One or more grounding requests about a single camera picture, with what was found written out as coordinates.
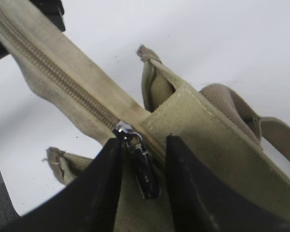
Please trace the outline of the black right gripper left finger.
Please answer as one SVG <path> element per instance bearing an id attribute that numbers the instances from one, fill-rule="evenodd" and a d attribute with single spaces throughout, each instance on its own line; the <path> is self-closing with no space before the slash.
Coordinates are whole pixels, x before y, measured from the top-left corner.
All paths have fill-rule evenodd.
<path id="1" fill-rule="evenodd" d="M 112 232 L 121 179 L 121 141 L 112 138 L 65 189 L 1 231 Z"/>

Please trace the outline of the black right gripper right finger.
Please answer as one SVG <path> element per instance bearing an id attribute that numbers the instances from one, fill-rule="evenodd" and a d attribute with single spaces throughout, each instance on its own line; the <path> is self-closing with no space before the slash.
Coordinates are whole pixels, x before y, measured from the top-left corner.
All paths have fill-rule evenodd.
<path id="1" fill-rule="evenodd" d="M 290 232 L 290 223 L 220 181 L 178 136 L 166 139 L 166 182 L 177 232 Z"/>

